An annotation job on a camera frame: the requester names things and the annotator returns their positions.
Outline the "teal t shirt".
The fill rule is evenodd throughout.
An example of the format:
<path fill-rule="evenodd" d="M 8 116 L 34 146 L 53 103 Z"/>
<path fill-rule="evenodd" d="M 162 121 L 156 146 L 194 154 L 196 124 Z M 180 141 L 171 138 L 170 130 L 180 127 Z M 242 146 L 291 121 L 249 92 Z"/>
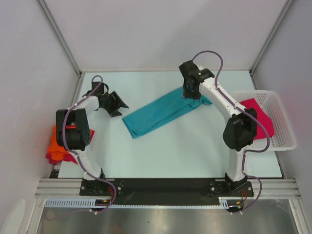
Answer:
<path fill-rule="evenodd" d="M 195 110 L 200 105 L 212 102 L 200 95 L 199 99 L 183 98 L 183 87 L 176 88 L 153 102 L 122 118 L 133 139 L 142 137 L 165 124 Z"/>

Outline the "white plastic mesh basket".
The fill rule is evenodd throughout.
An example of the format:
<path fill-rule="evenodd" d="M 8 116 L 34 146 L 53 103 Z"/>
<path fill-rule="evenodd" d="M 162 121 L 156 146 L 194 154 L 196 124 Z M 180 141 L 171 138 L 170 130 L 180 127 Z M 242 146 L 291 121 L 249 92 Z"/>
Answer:
<path fill-rule="evenodd" d="M 268 151 L 287 151 L 297 147 L 293 130 L 277 93 L 267 90 L 251 90 L 233 93 L 232 97 L 238 102 L 255 99 L 271 119 L 274 135 L 270 137 Z"/>

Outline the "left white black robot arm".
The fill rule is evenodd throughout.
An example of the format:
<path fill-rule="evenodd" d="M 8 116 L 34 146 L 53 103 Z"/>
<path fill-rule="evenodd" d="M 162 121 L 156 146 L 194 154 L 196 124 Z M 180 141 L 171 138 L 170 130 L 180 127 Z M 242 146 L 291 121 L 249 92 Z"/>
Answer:
<path fill-rule="evenodd" d="M 91 151 L 91 133 L 88 116 L 104 109 L 110 117 L 121 116 L 120 108 L 129 106 L 115 92 L 109 92 L 107 84 L 93 81 L 91 90 L 68 109 L 56 112 L 56 141 L 76 160 L 83 171 L 83 182 L 91 182 L 91 190 L 104 194 L 113 184 L 106 180 L 102 168 Z"/>

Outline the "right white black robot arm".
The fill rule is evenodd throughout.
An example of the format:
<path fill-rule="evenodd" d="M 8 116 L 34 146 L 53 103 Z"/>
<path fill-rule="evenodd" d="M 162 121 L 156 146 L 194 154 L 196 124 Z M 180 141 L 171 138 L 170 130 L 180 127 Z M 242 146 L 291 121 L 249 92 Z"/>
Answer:
<path fill-rule="evenodd" d="M 237 195 L 247 183 L 243 174 L 243 152 L 253 143 L 257 132 L 256 111 L 246 109 L 238 103 L 218 83 L 214 74 L 207 68 L 200 69 L 189 60 L 179 66 L 183 76 L 183 98 L 199 99 L 202 95 L 222 114 L 225 129 L 222 138 L 229 148 L 229 167 L 225 173 L 225 191 Z"/>

